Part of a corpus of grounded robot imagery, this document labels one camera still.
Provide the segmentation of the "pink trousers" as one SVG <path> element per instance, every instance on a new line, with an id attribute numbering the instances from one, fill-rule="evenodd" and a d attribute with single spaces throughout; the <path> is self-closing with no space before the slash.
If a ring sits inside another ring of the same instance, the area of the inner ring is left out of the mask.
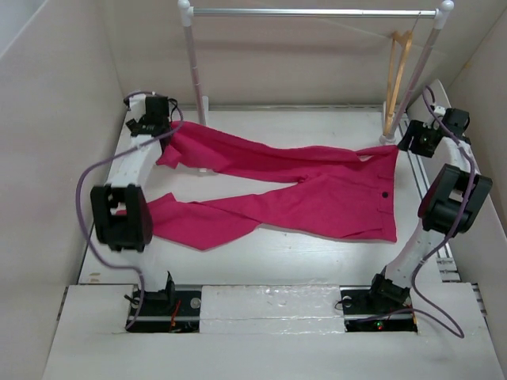
<path id="1" fill-rule="evenodd" d="M 148 205 L 154 234 L 201 251 L 239 239 L 260 225 L 338 240 L 394 242 L 397 157 L 394 146 L 280 149 L 187 122 L 160 165 L 210 169 L 279 188 L 187 203 L 166 194 Z"/>

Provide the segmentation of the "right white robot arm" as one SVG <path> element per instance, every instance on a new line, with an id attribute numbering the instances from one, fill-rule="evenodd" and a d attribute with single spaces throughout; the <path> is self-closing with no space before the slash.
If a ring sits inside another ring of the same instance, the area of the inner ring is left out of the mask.
<path id="1" fill-rule="evenodd" d="M 426 122 L 410 122 L 398 148 L 431 158 L 444 142 L 456 154 L 442 166 L 422 199 L 417 228 L 403 250 L 373 278 L 366 302 L 377 312 L 406 301 L 428 255 L 471 228 L 492 188 L 493 181 L 478 174 L 471 163 L 469 140 L 463 135 L 469 113 L 432 105 L 430 115 Z"/>

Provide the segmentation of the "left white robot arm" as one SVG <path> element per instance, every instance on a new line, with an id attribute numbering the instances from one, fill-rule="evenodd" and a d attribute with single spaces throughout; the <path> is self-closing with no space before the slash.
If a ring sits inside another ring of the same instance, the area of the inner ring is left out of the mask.
<path id="1" fill-rule="evenodd" d="M 128 117 L 124 126 L 128 150 L 114 159 L 109 178 L 90 191 L 97 240 L 113 253 L 122 253 L 119 264 L 98 252 L 94 256 L 112 270 L 130 270 L 141 275 L 138 293 L 129 298 L 136 307 L 149 302 L 160 314 L 176 306 L 170 273 L 157 269 L 155 255 L 147 251 L 154 236 L 154 222 L 143 193 L 149 174 L 169 147 L 172 134 L 181 126 L 173 122 L 177 100 L 157 93 L 135 92 L 125 99 Z"/>

